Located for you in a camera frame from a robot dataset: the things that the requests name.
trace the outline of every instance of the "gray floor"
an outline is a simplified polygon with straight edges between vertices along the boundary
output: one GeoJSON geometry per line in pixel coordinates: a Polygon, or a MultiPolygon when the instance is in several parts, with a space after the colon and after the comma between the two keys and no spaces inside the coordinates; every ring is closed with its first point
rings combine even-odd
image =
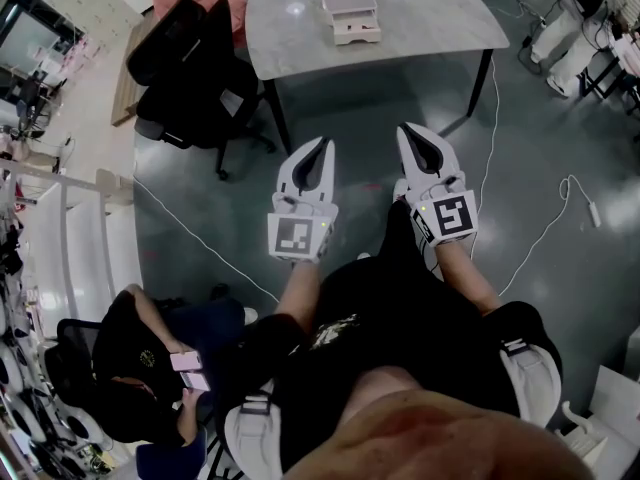
{"type": "MultiPolygon", "coordinates": [[[[514,0],[484,1],[519,13],[514,0]]],[[[546,12],[554,0],[527,1],[546,12]]],[[[500,118],[475,261],[502,289],[561,209],[560,180],[569,173],[580,179],[598,205],[602,227],[592,226],[574,185],[564,217],[504,299],[539,309],[564,360],[563,396],[574,410],[583,410],[598,365],[619,366],[626,339],[639,322],[640,151],[632,137],[640,122],[625,116],[619,95],[606,102],[594,94],[559,98],[516,59],[532,19],[496,16],[512,46],[495,55],[500,118]]],[[[479,52],[440,55],[279,84],[294,143],[319,135],[336,141],[340,216],[323,264],[326,272],[362,251],[377,251],[391,189],[401,175],[394,131],[402,121],[447,135],[468,186],[479,196],[495,123],[490,76],[473,118],[461,119],[479,60],[479,52]]],[[[256,123],[277,139],[266,106],[256,123]]],[[[142,138],[136,145],[141,180],[210,246],[278,296],[290,267],[267,255],[266,214],[284,155],[266,155],[249,139],[235,141],[225,157],[232,178],[222,183],[213,172],[215,150],[180,151],[142,138]]],[[[145,287],[153,296],[197,302],[214,284],[225,282],[261,314],[274,309],[269,297],[188,236],[139,188],[136,219],[145,287]]]]}

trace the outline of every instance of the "phone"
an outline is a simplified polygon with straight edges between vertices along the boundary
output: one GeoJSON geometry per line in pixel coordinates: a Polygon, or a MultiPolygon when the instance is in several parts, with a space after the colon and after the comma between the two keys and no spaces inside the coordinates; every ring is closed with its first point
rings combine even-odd
{"type": "Polygon", "coordinates": [[[184,354],[171,354],[171,365],[177,372],[183,372],[185,370],[201,370],[202,361],[200,361],[200,354],[195,350],[186,352],[184,354]]]}
{"type": "Polygon", "coordinates": [[[188,388],[199,389],[201,391],[211,391],[207,379],[201,373],[181,372],[180,376],[188,388]]]}

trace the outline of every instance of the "desk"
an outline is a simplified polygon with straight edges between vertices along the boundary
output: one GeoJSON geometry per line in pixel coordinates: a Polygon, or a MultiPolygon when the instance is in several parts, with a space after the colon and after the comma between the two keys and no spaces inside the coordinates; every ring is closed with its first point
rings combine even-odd
{"type": "Polygon", "coordinates": [[[249,0],[251,62],[265,82],[278,131],[288,138],[274,80],[300,73],[417,55],[482,50],[467,116],[480,96],[494,49],[509,40],[482,0],[376,0],[379,43],[335,46],[322,0],[249,0]]]}

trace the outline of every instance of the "white cable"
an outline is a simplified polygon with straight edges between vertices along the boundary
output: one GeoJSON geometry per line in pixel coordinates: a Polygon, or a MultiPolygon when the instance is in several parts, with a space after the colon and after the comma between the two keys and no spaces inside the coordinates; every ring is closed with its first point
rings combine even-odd
{"type": "MultiPolygon", "coordinates": [[[[482,203],[484,202],[484,184],[487,181],[487,177],[489,176],[489,165],[491,164],[491,158],[493,157],[493,151],[495,150],[496,145],[496,131],[498,130],[498,113],[500,112],[500,93],[498,92],[498,82],[496,81],[496,63],[493,61],[493,57],[491,57],[491,67],[492,67],[492,77],[493,77],[493,85],[496,88],[496,124],[493,127],[493,133],[491,134],[491,150],[489,151],[489,157],[487,158],[487,165],[484,168],[484,178],[482,178],[482,183],[480,183],[480,204],[478,205],[478,218],[480,218],[480,211],[482,210],[482,203]]],[[[473,251],[476,248],[476,240],[478,239],[478,233],[473,237],[473,243],[471,244],[471,259],[473,259],[473,251]]]]}
{"type": "Polygon", "coordinates": [[[193,238],[195,238],[196,240],[198,240],[198,241],[199,241],[199,242],[204,246],[204,248],[205,248],[205,249],[207,249],[208,251],[211,251],[213,254],[215,254],[215,255],[220,259],[220,261],[222,261],[222,263],[224,263],[224,264],[225,264],[225,265],[227,265],[231,270],[236,271],[236,272],[237,272],[238,274],[240,274],[242,277],[244,277],[245,279],[247,279],[247,280],[248,280],[248,281],[249,281],[253,286],[255,286],[258,290],[260,290],[260,291],[261,291],[261,292],[263,292],[263,293],[266,293],[269,297],[271,297],[271,298],[272,298],[273,300],[275,300],[276,302],[280,302],[280,301],[276,298],[276,296],[275,296],[275,295],[273,295],[273,293],[271,293],[271,292],[269,292],[269,291],[265,290],[265,289],[264,289],[264,288],[262,288],[260,285],[258,285],[258,284],[253,280],[253,279],[251,279],[247,274],[245,274],[244,272],[241,272],[241,271],[240,271],[240,270],[238,270],[236,267],[234,267],[231,263],[229,263],[227,260],[225,260],[225,259],[220,255],[220,253],[218,253],[218,251],[216,251],[215,249],[212,249],[211,247],[209,247],[209,246],[204,242],[204,240],[202,240],[202,238],[200,238],[200,237],[199,237],[198,235],[196,235],[193,231],[191,231],[187,226],[185,226],[185,225],[182,223],[182,221],[181,221],[178,217],[176,217],[176,216],[171,212],[171,210],[169,210],[169,208],[167,208],[167,207],[165,206],[165,204],[164,204],[160,199],[158,199],[158,198],[153,194],[153,192],[151,192],[151,190],[149,190],[149,189],[144,185],[144,183],[142,183],[138,178],[136,178],[136,177],[135,177],[135,175],[133,176],[133,179],[134,179],[134,181],[135,181],[138,185],[140,185],[143,189],[145,189],[145,190],[146,190],[146,192],[147,192],[147,193],[148,193],[148,194],[149,194],[153,199],[155,199],[155,200],[156,200],[156,202],[157,202],[158,204],[160,204],[160,206],[162,206],[162,208],[164,208],[164,210],[165,210],[169,215],[171,215],[171,216],[174,218],[174,220],[175,220],[178,224],[180,224],[180,225],[184,228],[184,230],[185,230],[187,233],[189,233],[193,238]]]}
{"type": "MultiPolygon", "coordinates": [[[[493,133],[491,134],[491,150],[489,151],[489,156],[487,158],[487,164],[486,164],[485,170],[484,170],[484,178],[482,178],[482,183],[480,183],[480,204],[478,205],[478,218],[480,217],[480,210],[482,210],[482,203],[484,202],[483,201],[484,185],[485,185],[485,183],[487,181],[487,177],[489,176],[489,165],[491,164],[491,158],[493,157],[493,152],[495,151],[496,130],[498,129],[498,113],[500,111],[500,93],[498,91],[498,82],[496,81],[496,64],[493,61],[493,58],[491,58],[491,66],[493,68],[493,71],[492,71],[493,85],[496,88],[496,100],[497,100],[496,101],[496,124],[494,125],[493,133]]],[[[569,174],[566,178],[562,178],[562,181],[560,181],[560,185],[558,186],[558,193],[560,194],[560,199],[562,199],[564,201],[564,205],[562,206],[562,210],[560,210],[560,213],[558,213],[558,215],[556,215],[556,217],[551,222],[549,222],[549,224],[547,224],[547,227],[544,228],[544,231],[542,232],[540,237],[529,248],[529,252],[525,256],[524,260],[522,260],[522,263],[520,263],[518,268],[515,270],[515,272],[511,276],[511,279],[509,279],[509,282],[507,283],[507,286],[499,293],[500,297],[502,297],[502,295],[509,288],[511,288],[511,285],[513,284],[513,281],[515,280],[516,276],[518,275],[518,272],[520,272],[520,270],[522,270],[524,265],[527,263],[527,260],[531,256],[531,253],[533,252],[533,249],[535,249],[536,245],[538,245],[542,241],[542,239],[547,234],[547,231],[549,231],[549,228],[551,228],[551,226],[553,226],[556,222],[558,222],[558,220],[560,220],[560,217],[562,217],[562,215],[564,214],[564,211],[567,209],[567,204],[569,203],[569,194],[571,193],[571,179],[572,178],[578,184],[578,187],[580,188],[580,192],[582,192],[582,195],[587,200],[589,205],[593,204],[593,201],[589,198],[587,193],[582,188],[582,185],[580,184],[580,181],[578,180],[578,178],[576,178],[573,174],[569,174]],[[566,192],[565,195],[562,195],[562,185],[564,183],[567,184],[567,192],[566,192]]],[[[478,233],[476,233],[476,235],[473,237],[473,243],[471,244],[471,254],[470,254],[471,259],[473,259],[473,252],[474,252],[475,247],[476,247],[476,240],[478,239],[478,233]]]]}
{"type": "Polygon", "coordinates": [[[547,224],[547,227],[544,228],[544,231],[542,232],[540,237],[535,242],[533,242],[533,245],[529,248],[529,252],[525,256],[524,260],[522,260],[522,263],[520,263],[520,265],[518,266],[516,271],[513,273],[513,275],[511,276],[511,279],[509,279],[509,282],[507,283],[507,286],[505,286],[504,290],[502,290],[500,292],[500,294],[499,294],[500,297],[502,297],[504,292],[506,292],[511,287],[511,285],[513,284],[513,281],[515,280],[516,276],[518,275],[518,272],[520,272],[522,267],[524,267],[525,263],[527,263],[527,260],[529,259],[529,256],[531,256],[531,253],[533,252],[533,249],[535,249],[536,245],[538,245],[542,241],[542,239],[547,234],[547,231],[549,231],[549,228],[551,228],[551,226],[553,226],[556,222],[558,222],[560,220],[560,217],[562,217],[562,215],[564,214],[564,211],[567,209],[567,204],[569,203],[569,195],[571,193],[571,178],[573,178],[575,180],[575,182],[578,184],[578,187],[580,187],[580,192],[582,192],[582,195],[585,197],[587,202],[589,204],[592,204],[591,199],[589,199],[589,196],[587,195],[587,193],[582,188],[582,185],[580,185],[580,181],[578,181],[578,178],[576,178],[573,174],[569,174],[569,176],[567,176],[566,178],[562,178],[562,181],[560,182],[560,185],[558,185],[558,193],[560,194],[560,199],[562,199],[564,201],[564,204],[562,205],[562,210],[560,210],[560,213],[558,213],[558,215],[556,215],[555,219],[553,219],[551,222],[549,222],[549,224],[547,224]],[[567,193],[565,195],[562,195],[562,184],[563,183],[567,184],[567,193]]]}
{"type": "Polygon", "coordinates": [[[502,13],[505,16],[509,16],[511,18],[515,18],[516,20],[519,20],[520,18],[522,18],[524,16],[525,12],[527,12],[527,14],[530,14],[534,18],[538,18],[538,19],[542,18],[542,15],[538,11],[536,11],[531,5],[529,5],[527,2],[519,1],[518,2],[518,7],[520,7],[520,14],[511,14],[510,12],[503,11],[499,7],[489,6],[489,9],[493,9],[494,11],[498,11],[499,13],[502,13]]]}

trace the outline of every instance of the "white strap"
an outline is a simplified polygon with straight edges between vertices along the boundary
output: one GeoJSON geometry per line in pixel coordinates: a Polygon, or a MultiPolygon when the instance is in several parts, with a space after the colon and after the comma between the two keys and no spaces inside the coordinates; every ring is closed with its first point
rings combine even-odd
{"type": "Polygon", "coordinates": [[[227,414],[224,434],[231,456],[251,480],[280,480],[280,408],[269,401],[273,382],[262,388],[268,394],[249,395],[227,414]]]}
{"type": "Polygon", "coordinates": [[[513,385],[524,421],[545,427],[558,408],[562,381],[553,357],[537,345],[519,347],[508,355],[500,351],[500,359],[513,385]]]}

